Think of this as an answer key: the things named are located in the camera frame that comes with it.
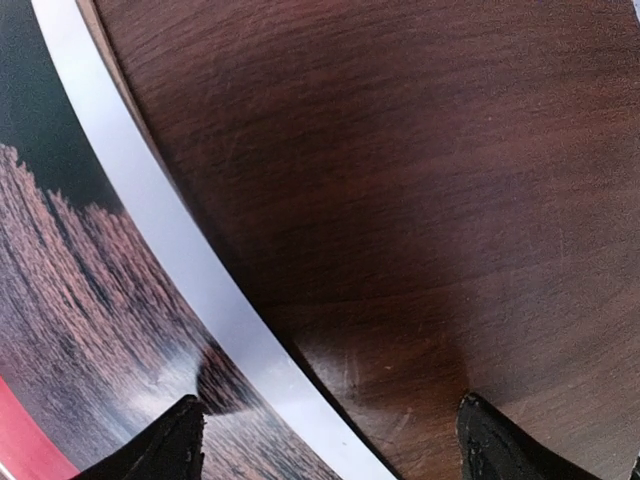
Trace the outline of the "red and dark photo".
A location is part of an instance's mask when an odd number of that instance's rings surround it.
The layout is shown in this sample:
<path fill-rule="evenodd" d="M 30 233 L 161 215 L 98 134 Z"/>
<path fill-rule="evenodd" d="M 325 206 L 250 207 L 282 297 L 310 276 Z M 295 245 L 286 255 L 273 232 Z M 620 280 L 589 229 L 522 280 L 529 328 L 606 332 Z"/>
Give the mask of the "red and dark photo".
<path fill-rule="evenodd" d="M 130 149 L 81 1 L 1 5 L 1 475 L 75 479 L 179 399 L 200 479 L 342 479 L 178 292 L 103 169 Z"/>

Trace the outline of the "brown backing board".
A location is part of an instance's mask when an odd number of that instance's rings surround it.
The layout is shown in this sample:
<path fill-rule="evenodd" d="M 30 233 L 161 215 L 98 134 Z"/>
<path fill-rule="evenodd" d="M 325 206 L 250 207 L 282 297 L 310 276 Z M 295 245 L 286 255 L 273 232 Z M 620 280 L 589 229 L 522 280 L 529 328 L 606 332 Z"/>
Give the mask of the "brown backing board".
<path fill-rule="evenodd" d="M 115 99 L 111 130 L 129 153 L 100 162 L 153 254 L 199 320 L 267 405 L 342 479 L 393 474 L 312 384 L 244 296 L 177 192 L 92 1 L 81 1 Z"/>

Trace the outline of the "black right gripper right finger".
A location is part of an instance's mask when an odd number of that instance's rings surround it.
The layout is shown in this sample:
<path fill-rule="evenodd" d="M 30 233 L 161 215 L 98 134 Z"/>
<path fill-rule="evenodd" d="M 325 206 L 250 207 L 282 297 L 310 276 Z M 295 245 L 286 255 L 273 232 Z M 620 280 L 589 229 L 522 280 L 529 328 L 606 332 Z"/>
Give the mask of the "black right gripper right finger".
<path fill-rule="evenodd" d="M 456 435 L 464 479 L 593 479 L 564 459 L 476 393 L 458 407 Z"/>

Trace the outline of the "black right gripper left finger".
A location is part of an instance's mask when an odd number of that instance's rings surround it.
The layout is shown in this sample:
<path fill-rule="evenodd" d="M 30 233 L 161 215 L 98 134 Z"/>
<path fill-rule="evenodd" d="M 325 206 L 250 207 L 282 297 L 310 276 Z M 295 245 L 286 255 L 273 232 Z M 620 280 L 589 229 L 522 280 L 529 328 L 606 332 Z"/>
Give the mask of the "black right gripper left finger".
<path fill-rule="evenodd" d="M 204 404 L 186 395 L 122 448 L 74 478 L 200 479 L 203 428 Z"/>

